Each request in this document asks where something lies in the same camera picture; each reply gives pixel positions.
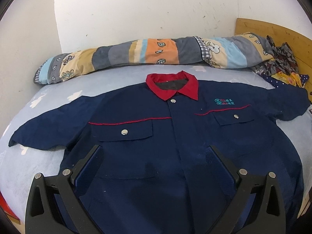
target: gray checkered fabric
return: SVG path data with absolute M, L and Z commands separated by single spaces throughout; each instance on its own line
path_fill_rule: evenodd
M 40 66 L 40 68 L 38 68 L 36 74 L 35 74 L 35 77 L 34 77 L 34 83 L 39 83 L 39 84 L 42 84 L 39 82 L 39 74 L 40 74 L 40 71 L 41 71 L 41 68 L 42 68 L 43 64 Z
M 194 38 L 197 40 L 197 43 L 200 46 L 202 59 L 209 64 L 209 60 L 212 58 L 209 48 L 204 44 L 203 40 L 200 37 L 194 36 Z

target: black inner collar lining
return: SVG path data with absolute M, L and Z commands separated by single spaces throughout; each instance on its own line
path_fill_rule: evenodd
M 163 83 L 155 83 L 158 88 L 162 90 L 180 90 L 188 83 L 188 80 L 180 79 L 180 80 L 174 80 L 174 81 L 168 81 Z

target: black plastic bracket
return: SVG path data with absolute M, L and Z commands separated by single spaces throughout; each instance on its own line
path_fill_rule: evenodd
M 217 164 L 224 165 L 232 176 L 236 193 L 206 234 L 232 234 L 252 193 L 256 194 L 252 209 L 246 223 L 237 234 L 285 234 L 285 210 L 275 174 L 251 175 L 244 169 L 236 168 L 216 147 L 210 146 L 209 149 L 218 159 Z M 36 174 L 27 202 L 26 234 L 103 234 L 77 198 L 77 194 L 84 192 L 75 190 L 79 177 L 83 180 L 83 187 L 88 186 L 102 162 L 103 149 L 95 145 L 72 170 L 66 169 L 51 177 Z M 61 196 L 77 232 L 69 230 L 64 224 L 54 194 Z
M 88 160 L 96 151 L 102 150 L 100 146 L 95 145 L 73 170 L 64 170 L 57 176 L 44 177 L 41 173 L 35 175 L 26 208 L 25 230 L 27 234 L 74 234 L 65 227 L 54 194 L 61 196 L 79 234 L 103 234 L 79 202 L 72 185 Z

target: embroidered logo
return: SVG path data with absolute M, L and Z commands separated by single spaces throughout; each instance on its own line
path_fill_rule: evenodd
M 235 105 L 232 99 L 222 99 L 222 98 L 216 98 L 215 102 L 217 105 Z

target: white wall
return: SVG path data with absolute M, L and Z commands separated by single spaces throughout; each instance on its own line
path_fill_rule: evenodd
M 59 53 L 54 0 L 14 0 L 0 21 L 0 136 L 40 88 L 35 71 Z
M 237 17 L 312 39 L 296 0 L 14 0 L 0 21 L 0 134 L 39 89 L 36 69 L 56 54 L 141 38 L 229 36 Z
M 312 39 L 297 0 L 55 0 L 63 52 L 141 38 L 234 34 L 237 17 L 282 25 Z

